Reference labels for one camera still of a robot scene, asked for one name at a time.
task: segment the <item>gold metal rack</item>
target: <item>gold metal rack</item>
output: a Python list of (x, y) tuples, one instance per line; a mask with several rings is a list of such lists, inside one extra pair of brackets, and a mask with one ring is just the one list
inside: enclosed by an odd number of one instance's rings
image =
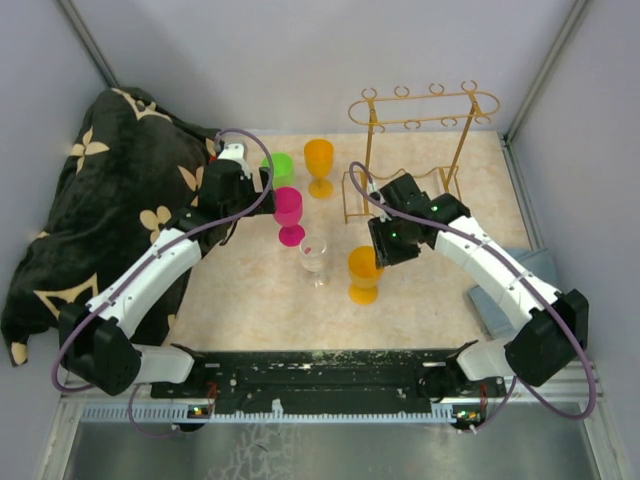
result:
[[(438, 84), (432, 83), (431, 85), (429, 85), (430, 93), (423, 94), (423, 95), (411, 95), (411, 92), (407, 87), (398, 86), (393, 89), (393, 93), (394, 93), (393, 97), (378, 97), (378, 91), (375, 88), (365, 88), (364, 90), (362, 90), (363, 100), (358, 100), (357, 102), (354, 102), (353, 104), (351, 104), (348, 110), (348, 114), (351, 121), (357, 123), (358, 125), (364, 125), (368, 128), (367, 151), (365, 154), (365, 161), (364, 161), (364, 164), (367, 167), (367, 169), (370, 170), (371, 146), (373, 143), (373, 134), (384, 133), (386, 130), (385, 125), (402, 124), (404, 128), (406, 128), (407, 130), (417, 130), (420, 127), (422, 127), (423, 123), (426, 123), (426, 122), (439, 121), (444, 127), (455, 127), (456, 125), (458, 125), (458, 120), (466, 119), (464, 129), (462, 130), (462, 135), (460, 136), (460, 141), (458, 142), (458, 147), (456, 148), (456, 153), (453, 156), (453, 161), (451, 162), (451, 165), (434, 167), (426, 173), (423, 173), (421, 175), (414, 175), (415, 178), (423, 178), (423, 177), (426, 177), (427, 175), (431, 175), (433, 173), (438, 172), (440, 174), (440, 178), (442, 180), (442, 184), (444, 186), (445, 192), (451, 193), (449, 187), (451, 185), (451, 182), (453, 181), (453, 183), (456, 186), (456, 190), (458, 192), (458, 197), (461, 197), (460, 187), (458, 185), (458, 176), (457, 176), (458, 169), (459, 169), (458, 159), (460, 158), (460, 152), (462, 151), (464, 141), (467, 138), (467, 133), (469, 132), (469, 127), (471, 126), (471, 122), (475, 121), (479, 125), (486, 125), (491, 123), (491, 115), (493, 115), (500, 109), (500, 100), (498, 100), (498, 98), (491, 93), (479, 91), (478, 84), (473, 80), (469, 82), (467, 81), (462, 82), (462, 85), (460, 85), (460, 88), (462, 91), (447, 93), (445, 92), (445, 88), (441, 83), (438, 83)], [(373, 93), (370, 95), (367, 95), (368, 90), (370, 90)], [(464, 97), (464, 96), (468, 97), (469, 102), (471, 103), (471, 108), (469, 110), (469, 113), (444, 115), (439, 117), (408, 118), (408, 119), (401, 119), (401, 120), (383, 121), (378, 118), (378, 113), (376, 111), (377, 102), (399, 102), (399, 101), (407, 101), (407, 100), (422, 100), (427, 98)], [(495, 102), (495, 108), (493, 110), (488, 112), (485, 112), (482, 110), (482, 108), (480, 107), (480, 104), (478, 103), (478, 98), (482, 96), (489, 97)], [(353, 107), (360, 104), (366, 104), (369, 108), (369, 120), (366, 122), (356, 120), (351, 113), (351, 111), (353, 110)], [(380, 128), (379, 132), (375, 131), (376, 127)], [(374, 178), (378, 180), (390, 180), (396, 175), (398, 175), (399, 173), (406, 173), (406, 171), (403, 168), (400, 168), (397, 172), (395, 172), (393, 175), (390, 175), (388, 177), (379, 177), (373, 174), (373, 172), (371, 174)], [(349, 176), (349, 172), (344, 172), (342, 175), (342, 205), (344, 209), (345, 224), (348, 223), (349, 217), (361, 217), (361, 216), (372, 215), (369, 211), (369, 202), (364, 198), (362, 199), (363, 210), (364, 210), (363, 212), (359, 212), (359, 213), (347, 212), (345, 180), (348, 178), (348, 176)], [(362, 182), (363, 188), (366, 188), (367, 179), (364, 173), (361, 174), (361, 182)]]

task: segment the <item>wall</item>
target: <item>wall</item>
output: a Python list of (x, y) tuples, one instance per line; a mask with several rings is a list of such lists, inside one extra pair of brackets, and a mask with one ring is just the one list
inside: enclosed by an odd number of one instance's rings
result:
[[(212, 126), (335, 133), (364, 131), (347, 107), (365, 87), (381, 96), (396, 85), (421, 93), (431, 82), (454, 90), (467, 79), (502, 100), (491, 128), (505, 131), (572, 1), (75, 4), (120, 83), (149, 90), (178, 115)], [(409, 116), (449, 110), (433, 105)], [(454, 109), (466, 114), (469, 103)]]
[(565, 288), (590, 300), (589, 353), (640, 474), (640, 2), (593, 2), (515, 142)]
[[(0, 16), (0, 297), (30, 238), (39, 233), (84, 110), (103, 88), (52, 1), (7, 0)], [(2, 478), (33, 478), (58, 395), (49, 369), (55, 335), (34, 337), (29, 363), (0, 352)]]

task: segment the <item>table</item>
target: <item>table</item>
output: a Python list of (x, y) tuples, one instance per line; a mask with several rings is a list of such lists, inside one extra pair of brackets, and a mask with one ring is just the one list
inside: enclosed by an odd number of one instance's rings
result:
[[(372, 170), (387, 176), (404, 167), (417, 175), (447, 165), (459, 135), (376, 135)], [(318, 137), (331, 141), (335, 149), (329, 176), (335, 190), (326, 200), (307, 192), (311, 175), (304, 166), (303, 149)], [(419, 259), (385, 270), (374, 304), (358, 306), (349, 299), (347, 257), (354, 248), (371, 245), (371, 239), (365, 217), (344, 224), (340, 180), (351, 161), (364, 160), (366, 134), (261, 139), (271, 152), (285, 152), (294, 159), (294, 186), (304, 200), (301, 224), (308, 234), (327, 240), (330, 283), (313, 287), (311, 274), (300, 265), (298, 249), (278, 241), (280, 227), (271, 216), (241, 220), (229, 244), (214, 248), (193, 269), (167, 343), (227, 351), (450, 348), (484, 335), (466, 296), (473, 280), (426, 246)], [(254, 171), (263, 156), (257, 146), (249, 145)], [(496, 132), (470, 132), (459, 165), (462, 199), (482, 227), (502, 246), (528, 248)], [(418, 184), (431, 197), (442, 193), (435, 176)], [(347, 202), (352, 208), (361, 204), (351, 185)]]

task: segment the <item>yellow goblet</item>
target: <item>yellow goblet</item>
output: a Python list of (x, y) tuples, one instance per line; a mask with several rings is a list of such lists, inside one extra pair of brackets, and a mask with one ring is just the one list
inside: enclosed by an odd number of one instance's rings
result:
[(315, 198), (327, 198), (333, 193), (333, 185), (326, 177), (333, 168), (333, 145), (328, 140), (316, 138), (304, 146), (304, 163), (314, 176), (309, 193)]
[(384, 268), (376, 268), (373, 247), (358, 247), (349, 255), (349, 297), (358, 305), (369, 305), (378, 298), (378, 281)]

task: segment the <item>dark fabric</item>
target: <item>dark fabric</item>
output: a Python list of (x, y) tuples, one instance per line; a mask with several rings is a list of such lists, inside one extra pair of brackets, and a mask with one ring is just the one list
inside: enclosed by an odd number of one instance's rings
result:
[[(1, 318), (10, 352), (56, 327), (62, 305), (87, 301), (113, 283), (171, 212), (197, 202), (216, 132), (179, 120), (139, 89), (98, 96), (64, 163), (43, 233), (11, 281)], [(164, 340), (187, 281), (184, 275), (154, 305), (133, 342)], [(24, 362), (15, 357), (14, 365)]]

